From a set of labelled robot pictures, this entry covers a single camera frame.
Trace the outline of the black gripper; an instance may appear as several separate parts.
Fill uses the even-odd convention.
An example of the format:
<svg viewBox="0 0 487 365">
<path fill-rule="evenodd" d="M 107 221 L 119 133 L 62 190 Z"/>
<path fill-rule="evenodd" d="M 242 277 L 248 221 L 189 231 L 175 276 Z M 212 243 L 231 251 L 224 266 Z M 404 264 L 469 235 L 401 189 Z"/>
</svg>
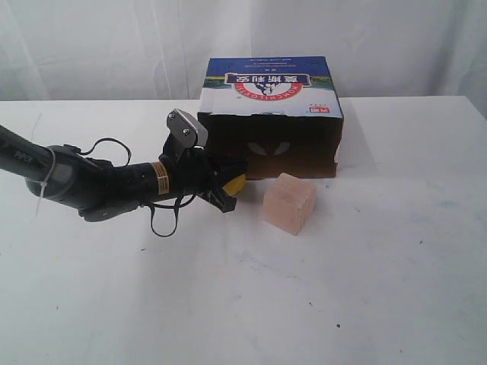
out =
<svg viewBox="0 0 487 365">
<path fill-rule="evenodd" d="M 199 195 L 222 213 L 235 210 L 237 199 L 226 193 L 222 183 L 247 173 L 245 159 L 216 155 L 204 148 L 184 148 L 169 136 L 159 161 L 169 176 L 168 196 Z"/>
</svg>

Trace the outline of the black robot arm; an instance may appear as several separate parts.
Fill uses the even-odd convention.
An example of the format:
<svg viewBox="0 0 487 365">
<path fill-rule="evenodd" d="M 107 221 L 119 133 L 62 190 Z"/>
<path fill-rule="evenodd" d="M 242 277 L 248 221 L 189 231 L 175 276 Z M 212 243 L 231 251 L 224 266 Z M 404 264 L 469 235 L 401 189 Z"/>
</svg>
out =
<svg viewBox="0 0 487 365">
<path fill-rule="evenodd" d="M 139 207 L 178 211 L 196 197 L 223 213 L 233 211 L 237 199 L 224 188 L 243 176 L 247 166 L 242 158 L 220 156 L 196 144 L 184 147 L 169 135 L 158 161 L 116 167 L 75 146 L 44 147 L 1 129 L 1 169 L 24 177 L 35 196 L 76 209 L 87 222 Z"/>
</svg>

